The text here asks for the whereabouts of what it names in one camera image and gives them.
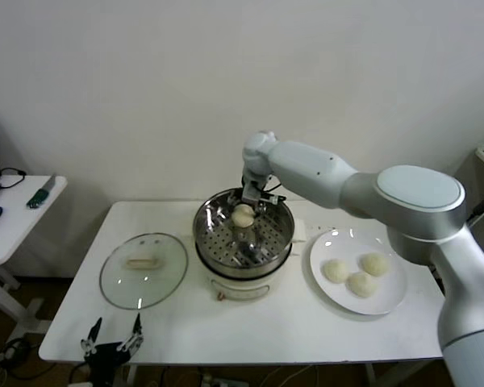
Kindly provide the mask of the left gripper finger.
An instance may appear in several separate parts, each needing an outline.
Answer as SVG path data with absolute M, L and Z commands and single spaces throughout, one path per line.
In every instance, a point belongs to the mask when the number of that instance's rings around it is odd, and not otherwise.
M 136 320 L 132 327 L 131 335 L 119 345 L 120 352 L 136 353 L 144 341 L 140 314 L 136 315 Z
M 102 318 L 99 318 L 97 322 L 91 327 L 89 334 L 85 339 L 81 340 L 81 349 L 85 355 L 91 355 L 96 352 L 95 344 L 102 325 Z

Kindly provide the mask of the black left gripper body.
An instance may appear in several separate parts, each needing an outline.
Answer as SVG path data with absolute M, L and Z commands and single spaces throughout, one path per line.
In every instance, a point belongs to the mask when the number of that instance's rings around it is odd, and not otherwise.
M 128 351 L 118 351 L 120 342 L 104 343 L 95 348 L 95 353 L 84 357 L 90 367 L 90 383 L 93 387 L 112 386 L 117 370 L 130 360 Z

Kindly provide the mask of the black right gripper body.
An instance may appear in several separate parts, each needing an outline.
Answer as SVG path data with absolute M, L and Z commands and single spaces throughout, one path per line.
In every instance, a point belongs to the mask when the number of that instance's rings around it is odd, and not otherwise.
M 242 178 L 243 191 L 241 201 L 245 204 L 257 204 L 266 186 L 266 180 L 253 180 L 248 177 Z

